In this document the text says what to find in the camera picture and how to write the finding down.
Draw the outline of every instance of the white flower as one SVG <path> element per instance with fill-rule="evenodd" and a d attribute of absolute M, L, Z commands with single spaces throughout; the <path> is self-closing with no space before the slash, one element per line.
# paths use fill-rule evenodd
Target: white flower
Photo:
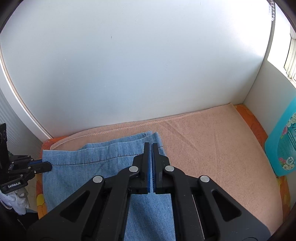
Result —
<path fill-rule="evenodd" d="M 292 170 L 294 168 L 294 166 L 295 166 L 294 164 L 290 165 L 288 170 Z"/>
<path fill-rule="evenodd" d="M 289 119 L 288 122 L 287 122 L 287 127 L 290 127 L 291 124 L 292 124 L 292 121 L 291 121 L 291 119 Z"/>
<path fill-rule="evenodd" d="M 283 168 L 288 171 L 289 170 L 289 166 L 287 164 L 283 165 Z"/>

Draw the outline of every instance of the corrugated white surface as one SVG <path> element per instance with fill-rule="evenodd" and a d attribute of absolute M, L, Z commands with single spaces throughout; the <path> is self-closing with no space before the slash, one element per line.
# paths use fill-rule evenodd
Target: corrugated white surface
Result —
<path fill-rule="evenodd" d="M 266 0 L 26 0 L 0 35 L 8 73 L 53 137 L 242 103 Z"/>
<path fill-rule="evenodd" d="M 23 124 L 0 90 L 0 123 L 7 126 L 7 148 L 14 155 L 38 159 L 42 142 Z"/>

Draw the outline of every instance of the silver rivet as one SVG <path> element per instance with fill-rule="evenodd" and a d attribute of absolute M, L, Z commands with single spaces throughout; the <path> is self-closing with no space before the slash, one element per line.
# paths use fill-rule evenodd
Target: silver rivet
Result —
<path fill-rule="evenodd" d="M 139 168 L 136 167 L 136 166 L 131 166 L 131 167 L 129 168 L 129 170 L 130 170 L 130 172 L 137 172 L 137 171 L 139 170 Z"/>
<path fill-rule="evenodd" d="M 168 172 L 172 172 L 173 170 L 175 170 L 175 168 L 173 166 L 166 166 L 165 170 Z"/>
<path fill-rule="evenodd" d="M 200 177 L 200 180 L 204 183 L 207 183 L 207 182 L 209 182 L 210 178 L 206 175 L 203 175 Z"/>
<path fill-rule="evenodd" d="M 100 183 L 100 182 L 102 182 L 102 180 L 103 180 L 103 178 L 101 176 L 95 176 L 93 178 L 94 183 Z"/>

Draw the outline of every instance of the folded denim garment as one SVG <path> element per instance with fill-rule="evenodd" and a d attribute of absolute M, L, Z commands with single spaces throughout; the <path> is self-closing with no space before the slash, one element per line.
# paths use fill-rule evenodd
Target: folded denim garment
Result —
<path fill-rule="evenodd" d="M 87 144 L 78 151 L 44 150 L 42 160 L 52 164 L 52 171 L 42 174 L 43 194 L 48 211 L 93 176 L 111 177 L 131 166 L 133 158 L 143 153 L 145 142 L 158 143 L 159 153 L 165 155 L 158 133 L 149 134 L 150 132 L 145 132 L 109 142 L 95 143 L 90 145 L 92 148 L 87 148 Z M 131 195 L 125 240 L 176 239 L 170 195 L 156 195 L 152 187 L 151 178 L 149 194 Z"/>

